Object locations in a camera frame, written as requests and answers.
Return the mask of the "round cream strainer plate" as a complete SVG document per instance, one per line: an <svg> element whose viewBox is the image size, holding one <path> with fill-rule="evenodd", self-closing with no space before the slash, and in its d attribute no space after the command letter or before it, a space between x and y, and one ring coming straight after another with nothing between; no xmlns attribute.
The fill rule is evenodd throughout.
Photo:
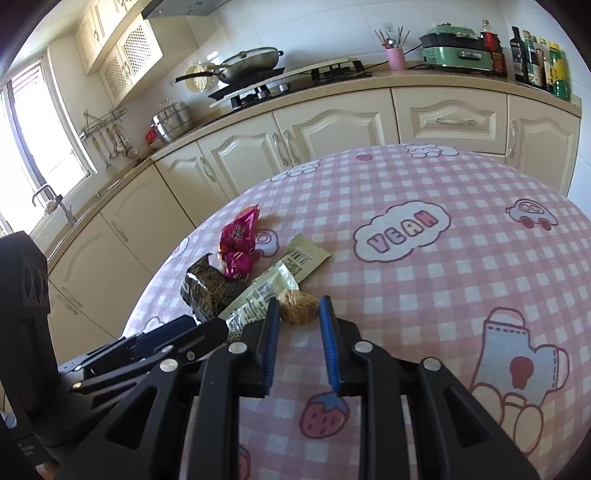
<svg viewBox="0 0 591 480"><path fill-rule="evenodd" d="M207 66L200 64L191 65L185 71L186 75L204 73L208 70ZM218 85L218 78L216 76L199 76L183 80L184 86L192 93L204 93L212 91Z"/></svg>

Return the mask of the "black wok with lid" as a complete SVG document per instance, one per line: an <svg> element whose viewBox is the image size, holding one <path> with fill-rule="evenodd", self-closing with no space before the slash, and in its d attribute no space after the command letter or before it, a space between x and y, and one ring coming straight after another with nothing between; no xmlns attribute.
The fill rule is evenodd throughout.
<svg viewBox="0 0 591 480"><path fill-rule="evenodd" d="M283 54L283 51L274 47L259 47L243 50L225 59L212 70L207 70L204 73L185 74L177 77L175 82L179 83L185 79L199 76L216 76L219 81L230 85L245 77L249 77L249 75L273 70L280 62L280 57Z"/></svg>

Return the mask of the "steel steamer pot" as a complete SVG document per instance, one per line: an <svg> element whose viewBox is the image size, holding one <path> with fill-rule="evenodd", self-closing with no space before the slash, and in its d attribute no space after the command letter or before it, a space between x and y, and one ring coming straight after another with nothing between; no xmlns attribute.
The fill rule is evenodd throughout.
<svg viewBox="0 0 591 480"><path fill-rule="evenodd" d="M161 104L161 109L152 117L152 127L158 137L169 144L193 128L190 108L185 102Z"/></svg>

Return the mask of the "cream lower cabinets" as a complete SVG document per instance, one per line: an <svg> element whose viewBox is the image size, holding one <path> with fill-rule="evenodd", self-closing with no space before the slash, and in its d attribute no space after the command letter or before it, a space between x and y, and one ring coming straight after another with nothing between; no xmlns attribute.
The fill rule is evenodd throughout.
<svg viewBox="0 0 591 480"><path fill-rule="evenodd" d="M489 155L564 193L581 122L578 98L436 75L305 90L187 133L109 185L51 253L56 358L117 338L181 239L274 174L345 150L425 142Z"/></svg>

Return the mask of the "pink utensil holder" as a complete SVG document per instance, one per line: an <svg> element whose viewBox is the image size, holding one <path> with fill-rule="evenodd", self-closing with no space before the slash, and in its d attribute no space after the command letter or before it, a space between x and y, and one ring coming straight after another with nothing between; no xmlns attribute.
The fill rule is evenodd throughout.
<svg viewBox="0 0 591 480"><path fill-rule="evenodd" d="M404 71L407 69L406 57L403 48L389 47L385 49L385 53L391 71Z"/></svg>

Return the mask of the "wall utensil rack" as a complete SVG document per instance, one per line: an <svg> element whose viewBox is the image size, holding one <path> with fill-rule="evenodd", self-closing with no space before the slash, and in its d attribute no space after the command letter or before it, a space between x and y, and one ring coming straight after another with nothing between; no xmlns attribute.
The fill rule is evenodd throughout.
<svg viewBox="0 0 591 480"><path fill-rule="evenodd" d="M121 121L126 114L125 107L115 108L103 116L92 115L86 110L83 112L84 125L77 131L78 139L93 148L108 173L113 169L115 159L135 161L139 158L139 151L122 127Z"/></svg>

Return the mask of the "black snack wrapper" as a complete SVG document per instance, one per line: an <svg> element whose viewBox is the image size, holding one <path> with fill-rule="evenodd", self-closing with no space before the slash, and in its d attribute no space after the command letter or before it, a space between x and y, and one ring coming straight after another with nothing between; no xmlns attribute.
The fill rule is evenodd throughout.
<svg viewBox="0 0 591 480"><path fill-rule="evenodd" d="M230 279L211 266L209 257L206 253L187 268L180 287L181 298L200 323L217 317L247 287L245 281Z"/></svg>

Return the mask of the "kitchen window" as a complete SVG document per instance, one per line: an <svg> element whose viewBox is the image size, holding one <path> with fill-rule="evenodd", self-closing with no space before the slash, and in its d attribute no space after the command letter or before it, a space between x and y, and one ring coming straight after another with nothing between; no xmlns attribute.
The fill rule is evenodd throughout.
<svg viewBox="0 0 591 480"><path fill-rule="evenodd" d="M92 174L43 61L8 77L1 84L1 231L31 232L51 200Z"/></svg>

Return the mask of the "beige striped wrapper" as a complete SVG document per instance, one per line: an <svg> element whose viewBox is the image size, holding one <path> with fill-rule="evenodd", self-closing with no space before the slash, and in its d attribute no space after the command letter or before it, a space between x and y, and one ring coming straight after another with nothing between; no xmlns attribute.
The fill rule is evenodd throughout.
<svg viewBox="0 0 591 480"><path fill-rule="evenodd" d="M295 235L283 256L256 277L218 315L228 326L228 342L238 341L247 324L262 320L271 299L280 296L284 290L298 291L301 282L331 256L331 252L303 235Z"/></svg>

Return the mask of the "green yellow bottle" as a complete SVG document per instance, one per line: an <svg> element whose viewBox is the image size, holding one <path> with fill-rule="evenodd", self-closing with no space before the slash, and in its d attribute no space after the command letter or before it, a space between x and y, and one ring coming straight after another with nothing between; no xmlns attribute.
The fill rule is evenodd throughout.
<svg viewBox="0 0 591 480"><path fill-rule="evenodd" d="M549 44L551 59L551 80L554 95L562 100L570 100L570 87L568 83L567 67L557 43Z"/></svg>

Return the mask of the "magenta candy wrapper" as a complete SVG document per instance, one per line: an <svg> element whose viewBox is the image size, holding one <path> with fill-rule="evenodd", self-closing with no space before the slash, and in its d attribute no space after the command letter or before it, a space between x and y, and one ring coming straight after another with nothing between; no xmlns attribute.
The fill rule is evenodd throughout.
<svg viewBox="0 0 591 480"><path fill-rule="evenodd" d="M246 280L259 260L259 252L256 251L259 213L259 204L249 206L221 229L217 258L222 273L229 279Z"/></svg>

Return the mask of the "green electric cooker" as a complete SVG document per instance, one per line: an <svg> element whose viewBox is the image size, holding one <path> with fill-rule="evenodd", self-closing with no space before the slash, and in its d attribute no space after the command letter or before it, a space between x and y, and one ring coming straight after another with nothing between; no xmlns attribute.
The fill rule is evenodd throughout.
<svg viewBox="0 0 591 480"><path fill-rule="evenodd" d="M427 65L492 72L491 54L483 39L472 29L450 23L436 25L420 37L423 58Z"/></svg>

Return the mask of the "dark soy sauce bottle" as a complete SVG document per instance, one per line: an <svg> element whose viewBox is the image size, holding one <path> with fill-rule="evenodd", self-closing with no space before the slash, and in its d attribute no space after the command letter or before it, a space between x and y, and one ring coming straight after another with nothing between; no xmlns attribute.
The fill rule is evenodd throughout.
<svg viewBox="0 0 591 480"><path fill-rule="evenodd" d="M529 78L525 44L521 38L519 28L517 26L512 26L511 29L513 37L510 39L510 47L513 60L514 76L518 82L528 84Z"/></svg>

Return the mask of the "grey range hood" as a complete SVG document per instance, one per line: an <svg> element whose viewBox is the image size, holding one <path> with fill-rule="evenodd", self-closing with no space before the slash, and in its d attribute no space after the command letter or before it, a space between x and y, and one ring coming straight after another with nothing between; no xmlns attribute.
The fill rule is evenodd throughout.
<svg viewBox="0 0 591 480"><path fill-rule="evenodd" d="M142 9L144 20L158 17L207 16L228 0L151 0Z"/></svg>

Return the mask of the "brown walnut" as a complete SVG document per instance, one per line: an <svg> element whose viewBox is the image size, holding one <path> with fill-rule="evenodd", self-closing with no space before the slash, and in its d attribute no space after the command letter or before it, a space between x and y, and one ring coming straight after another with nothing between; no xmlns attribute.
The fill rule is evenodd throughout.
<svg viewBox="0 0 591 480"><path fill-rule="evenodd" d="M277 299L280 302L280 319L288 326L308 326L320 317L320 300L311 294L285 289Z"/></svg>

